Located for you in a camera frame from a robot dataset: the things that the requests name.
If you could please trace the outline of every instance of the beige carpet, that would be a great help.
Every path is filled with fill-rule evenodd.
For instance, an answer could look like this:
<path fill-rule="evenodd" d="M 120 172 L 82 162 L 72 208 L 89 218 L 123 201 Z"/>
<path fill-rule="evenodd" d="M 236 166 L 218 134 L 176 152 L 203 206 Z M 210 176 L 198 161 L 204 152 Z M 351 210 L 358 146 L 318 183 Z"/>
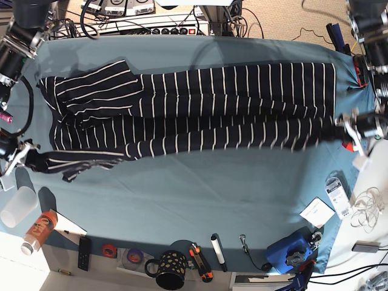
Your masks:
<path fill-rule="evenodd" d="M 60 2 L 60 7 L 80 14 L 81 0 L 69 0 L 69 2 Z M 282 39 L 288 40 L 297 37 L 301 27 L 308 30 L 314 30 L 317 35 L 324 36 L 330 42 L 330 38 L 326 31 L 326 24 L 338 23 L 338 21 L 327 15 L 306 12 L 301 7 L 301 0 L 244 0 L 242 6 L 254 12 L 264 30 L 264 36 L 267 39 Z M 306 0 L 305 8 L 319 10 L 322 12 L 331 13 L 347 22 L 345 0 Z M 178 6 L 173 10 L 165 10 L 156 5 L 157 13 L 168 13 L 187 11 L 190 12 L 192 6 Z M 243 17 L 247 19 L 248 27 L 256 22 L 255 17 L 244 10 Z M 79 21 L 79 17 L 66 13 L 66 18 Z M 352 47 L 355 43 L 353 36 L 350 33 L 350 27 L 340 22 L 340 27 L 344 36 L 345 43 L 349 43 Z M 254 25 L 250 31 L 250 38 L 260 38 L 261 32 L 257 25 Z M 327 44 L 322 38 L 316 37 L 312 32 L 302 31 L 302 36 L 297 41 L 311 42 L 324 47 L 333 49 L 333 45 Z M 356 46 L 355 53 L 360 52 L 360 47 Z"/>

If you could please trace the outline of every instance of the plastic cup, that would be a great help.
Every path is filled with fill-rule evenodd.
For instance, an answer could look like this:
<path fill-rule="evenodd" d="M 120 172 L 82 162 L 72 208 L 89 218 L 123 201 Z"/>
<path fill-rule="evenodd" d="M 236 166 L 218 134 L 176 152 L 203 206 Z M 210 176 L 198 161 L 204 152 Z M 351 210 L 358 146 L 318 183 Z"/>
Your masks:
<path fill-rule="evenodd" d="M 5 205 L 0 213 L 0 219 L 7 227 L 14 228 L 36 206 L 38 206 L 37 194 L 32 189 L 22 186 Z"/>

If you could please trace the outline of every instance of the black mug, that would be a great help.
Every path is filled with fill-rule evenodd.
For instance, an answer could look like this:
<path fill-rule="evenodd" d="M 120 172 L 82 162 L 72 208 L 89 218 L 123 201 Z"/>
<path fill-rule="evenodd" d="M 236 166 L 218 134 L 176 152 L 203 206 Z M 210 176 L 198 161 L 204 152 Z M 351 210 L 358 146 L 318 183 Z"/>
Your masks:
<path fill-rule="evenodd" d="M 158 265 L 158 271 L 151 273 L 148 265 L 154 263 Z M 156 278 L 156 283 L 166 290 L 178 290 L 184 285 L 186 274 L 186 257 L 176 250 L 164 252 L 160 259 L 150 259 L 146 262 L 145 273 L 152 278 Z"/>

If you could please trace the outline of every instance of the red tape roll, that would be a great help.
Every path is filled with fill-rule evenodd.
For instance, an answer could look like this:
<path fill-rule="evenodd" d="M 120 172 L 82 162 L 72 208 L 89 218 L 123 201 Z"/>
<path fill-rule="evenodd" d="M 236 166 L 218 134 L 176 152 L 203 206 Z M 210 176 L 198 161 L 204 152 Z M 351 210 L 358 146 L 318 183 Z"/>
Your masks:
<path fill-rule="evenodd" d="M 117 248 L 111 244 L 104 244 L 102 246 L 102 254 L 107 258 L 114 259 L 117 255 Z"/>

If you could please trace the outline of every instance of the tape roll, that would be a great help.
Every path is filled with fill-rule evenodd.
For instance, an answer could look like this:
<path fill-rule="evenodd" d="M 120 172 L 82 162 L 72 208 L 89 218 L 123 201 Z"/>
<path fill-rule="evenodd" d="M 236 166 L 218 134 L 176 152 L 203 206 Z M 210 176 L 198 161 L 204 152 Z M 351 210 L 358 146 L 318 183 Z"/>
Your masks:
<path fill-rule="evenodd" d="M 102 246 L 102 254 L 107 258 L 114 259 L 117 255 L 117 248 L 111 244 L 104 244 Z"/>
<path fill-rule="evenodd" d="M 141 264 L 144 259 L 143 252 L 138 249 L 130 249 L 127 254 L 127 259 L 133 264 Z"/>

